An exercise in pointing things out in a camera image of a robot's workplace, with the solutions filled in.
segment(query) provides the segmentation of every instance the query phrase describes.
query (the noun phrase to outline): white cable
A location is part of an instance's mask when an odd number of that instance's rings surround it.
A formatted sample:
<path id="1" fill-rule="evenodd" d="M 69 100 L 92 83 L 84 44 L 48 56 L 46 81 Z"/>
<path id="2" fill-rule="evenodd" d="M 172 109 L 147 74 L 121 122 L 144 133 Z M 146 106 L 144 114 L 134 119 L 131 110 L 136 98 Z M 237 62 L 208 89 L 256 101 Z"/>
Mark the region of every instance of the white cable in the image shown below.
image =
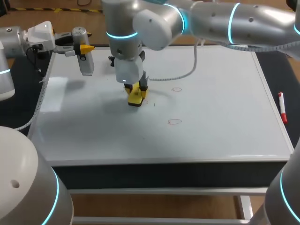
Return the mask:
<path id="1" fill-rule="evenodd" d="M 227 45 L 224 43 L 217 43 L 218 45 L 221 45 L 223 47 L 226 48 L 230 48 L 233 50 L 238 50 L 238 51 L 244 51 L 244 52 L 257 52 L 257 53 L 262 53 L 262 52 L 272 52 L 272 51 L 282 51 L 285 49 L 289 49 L 289 48 L 293 48 L 296 46 L 300 45 L 300 41 L 294 41 L 294 42 L 290 42 L 284 45 L 277 45 L 277 46 L 273 46 L 273 47 L 239 47 L 239 46 L 234 46 L 234 45 Z"/>
<path id="2" fill-rule="evenodd" d="M 192 11 L 192 9 L 194 8 L 194 6 L 195 6 L 197 3 L 199 3 L 199 2 L 198 2 L 198 1 L 194 2 L 194 3 L 191 5 L 190 9 L 189 9 L 189 15 L 188 15 L 189 21 L 191 21 L 191 11 Z M 191 32 L 191 34 L 194 36 L 191 27 L 192 27 L 192 26 L 190 25 L 190 32 Z M 193 65 L 193 68 L 192 68 L 192 70 L 191 70 L 190 72 L 188 72 L 187 74 L 184 74 L 184 75 L 182 75 L 182 76 L 173 77 L 173 78 L 150 78 L 149 80 L 151 80 L 151 81 L 174 81 L 174 80 L 179 80 L 179 79 L 182 79 L 182 78 L 185 78 L 185 77 L 191 75 L 191 74 L 196 70 L 196 68 L 197 68 L 197 61 L 198 61 L 198 60 L 197 60 L 197 47 L 198 47 L 198 44 L 199 44 L 200 40 L 201 40 L 201 39 L 197 39 L 196 42 L 195 42 L 195 44 L 194 44 L 194 65 Z M 205 43 L 205 39 L 202 39 L 202 40 L 201 40 L 201 47 L 204 46 L 204 43 Z"/>
<path id="3" fill-rule="evenodd" d="M 40 110 L 40 108 L 42 106 L 42 102 L 43 102 L 43 99 L 44 99 L 44 96 L 45 96 L 45 93 L 46 93 L 46 87 L 47 87 L 47 84 L 44 82 L 44 87 L 43 87 L 42 92 L 41 92 L 41 98 L 40 98 L 39 102 L 37 103 L 37 107 L 36 107 L 36 109 L 35 109 L 35 111 L 33 113 L 33 116 L 31 117 L 31 119 L 25 125 L 23 125 L 21 127 L 18 127 L 18 128 L 15 128 L 15 130 L 23 130 L 26 127 L 28 127 L 34 121 L 34 119 L 38 115 L 39 110 Z"/>
<path id="4" fill-rule="evenodd" d="M 151 81 L 174 81 L 174 80 L 179 80 L 179 79 L 182 79 L 182 78 L 185 78 L 185 77 L 191 75 L 197 67 L 197 46 L 198 46 L 199 42 L 200 42 L 200 39 L 197 40 L 194 44 L 194 65 L 190 72 L 188 72 L 187 74 L 184 74 L 182 76 L 177 76 L 177 77 L 173 77 L 173 78 L 150 78 L 150 80 Z M 205 40 L 203 39 L 201 41 L 201 47 L 203 47 L 204 42 L 205 42 Z"/>

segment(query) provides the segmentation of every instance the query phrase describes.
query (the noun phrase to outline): whiteboard surface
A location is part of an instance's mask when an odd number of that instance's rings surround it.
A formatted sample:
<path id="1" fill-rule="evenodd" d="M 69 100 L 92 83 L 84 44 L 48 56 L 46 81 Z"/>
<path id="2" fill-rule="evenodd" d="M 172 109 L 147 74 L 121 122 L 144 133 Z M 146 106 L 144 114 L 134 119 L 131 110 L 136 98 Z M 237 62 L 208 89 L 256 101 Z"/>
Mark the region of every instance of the whiteboard surface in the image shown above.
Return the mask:
<path id="1" fill-rule="evenodd" d="M 145 51 L 151 78 L 177 77 L 193 66 L 192 46 Z M 254 53 L 199 47 L 196 71 L 149 82 L 141 107 L 128 106 L 110 50 L 92 54 L 93 76 L 81 75 L 76 57 L 52 55 L 30 129 L 51 165 L 287 161 L 293 151 Z"/>

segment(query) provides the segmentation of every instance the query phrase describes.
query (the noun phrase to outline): red circle drawing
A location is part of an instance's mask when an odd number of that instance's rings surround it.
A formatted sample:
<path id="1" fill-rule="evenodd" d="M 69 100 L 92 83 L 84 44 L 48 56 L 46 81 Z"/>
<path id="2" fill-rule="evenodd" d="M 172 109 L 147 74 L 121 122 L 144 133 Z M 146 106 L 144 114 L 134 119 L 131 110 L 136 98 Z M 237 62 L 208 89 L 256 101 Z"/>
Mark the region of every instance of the red circle drawing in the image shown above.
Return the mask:
<path id="1" fill-rule="evenodd" d="M 178 87 L 176 87 L 176 88 L 172 88 L 172 91 L 179 92 L 179 91 L 182 91 L 182 89 L 181 89 L 181 88 L 178 88 Z"/>
<path id="2" fill-rule="evenodd" d="M 170 119 L 168 121 L 168 124 L 169 125 L 177 125 L 177 124 L 180 124 L 181 122 L 182 122 L 182 120 L 180 120 L 180 119 Z"/>

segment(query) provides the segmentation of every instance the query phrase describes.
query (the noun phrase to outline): wooden floor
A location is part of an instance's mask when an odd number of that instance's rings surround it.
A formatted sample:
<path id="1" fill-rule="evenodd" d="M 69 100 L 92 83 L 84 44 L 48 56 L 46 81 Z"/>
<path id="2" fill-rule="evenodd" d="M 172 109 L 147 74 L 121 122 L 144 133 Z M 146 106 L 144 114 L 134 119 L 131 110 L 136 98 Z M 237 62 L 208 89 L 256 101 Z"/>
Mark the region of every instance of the wooden floor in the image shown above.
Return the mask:
<path id="1" fill-rule="evenodd" d="M 265 4 L 288 9 L 285 0 L 222 0 Z M 76 0 L 11 0 L 19 8 L 77 8 Z M 100 1 L 92 0 L 89 9 L 100 9 Z M 0 27 L 19 25 L 24 30 L 43 21 L 51 21 L 57 33 L 85 27 L 93 35 L 92 44 L 107 44 L 104 16 L 100 13 L 18 11 L 0 18 Z M 181 37 L 177 44 L 191 44 L 192 37 Z M 289 59 L 300 80 L 300 63 Z M 174 195 L 73 195 L 75 216 L 160 217 L 160 218 L 240 218 L 233 196 L 174 196 Z M 251 198 L 256 211 L 263 197 Z"/>

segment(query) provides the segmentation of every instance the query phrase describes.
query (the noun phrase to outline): red marker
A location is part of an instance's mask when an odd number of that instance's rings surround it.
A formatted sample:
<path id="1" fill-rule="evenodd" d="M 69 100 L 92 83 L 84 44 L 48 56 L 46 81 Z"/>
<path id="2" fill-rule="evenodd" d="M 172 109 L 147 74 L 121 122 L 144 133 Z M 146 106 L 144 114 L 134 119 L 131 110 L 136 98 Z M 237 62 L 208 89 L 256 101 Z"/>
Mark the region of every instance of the red marker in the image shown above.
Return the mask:
<path id="1" fill-rule="evenodd" d="M 279 96 L 279 107 L 280 107 L 281 119 L 284 124 L 287 124 L 287 117 L 286 117 L 286 113 L 285 113 L 285 102 L 283 100 L 283 93 L 280 92 L 278 94 L 278 96 Z"/>

